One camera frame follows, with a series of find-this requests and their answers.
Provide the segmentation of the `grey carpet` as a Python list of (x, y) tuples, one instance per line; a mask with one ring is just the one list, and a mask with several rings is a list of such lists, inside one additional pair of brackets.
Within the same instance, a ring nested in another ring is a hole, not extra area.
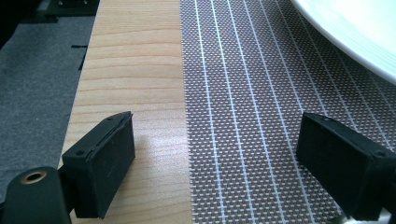
[(0, 203), (16, 175), (58, 165), (93, 24), (21, 24), (0, 49)]

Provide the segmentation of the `white plate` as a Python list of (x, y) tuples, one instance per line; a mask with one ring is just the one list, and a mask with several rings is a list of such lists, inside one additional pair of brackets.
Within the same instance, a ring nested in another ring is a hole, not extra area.
[(396, 0), (290, 0), (348, 56), (396, 85)]

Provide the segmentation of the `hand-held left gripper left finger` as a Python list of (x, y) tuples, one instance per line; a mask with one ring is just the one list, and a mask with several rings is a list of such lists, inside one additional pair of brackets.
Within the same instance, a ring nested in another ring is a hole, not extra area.
[(73, 208), (78, 218), (103, 218), (135, 158), (133, 114), (99, 122), (63, 155), (67, 178), (75, 182)]

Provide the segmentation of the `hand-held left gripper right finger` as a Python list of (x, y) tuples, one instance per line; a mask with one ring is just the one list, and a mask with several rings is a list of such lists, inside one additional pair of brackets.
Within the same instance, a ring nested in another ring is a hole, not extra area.
[(347, 217), (375, 221), (387, 210), (396, 221), (396, 153), (341, 122), (304, 113), (297, 161)]

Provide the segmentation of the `dark stand base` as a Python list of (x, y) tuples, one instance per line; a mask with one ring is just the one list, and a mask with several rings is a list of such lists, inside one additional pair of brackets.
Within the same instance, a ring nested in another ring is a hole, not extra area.
[(38, 13), (48, 17), (95, 16), (100, 0), (49, 0)]

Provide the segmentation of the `brown woven placemat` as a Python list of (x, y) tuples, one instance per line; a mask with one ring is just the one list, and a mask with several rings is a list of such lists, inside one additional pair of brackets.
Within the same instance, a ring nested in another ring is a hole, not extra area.
[(291, 0), (180, 0), (197, 223), (331, 224), (341, 211), (296, 160), (303, 113), (396, 150), (396, 86)]

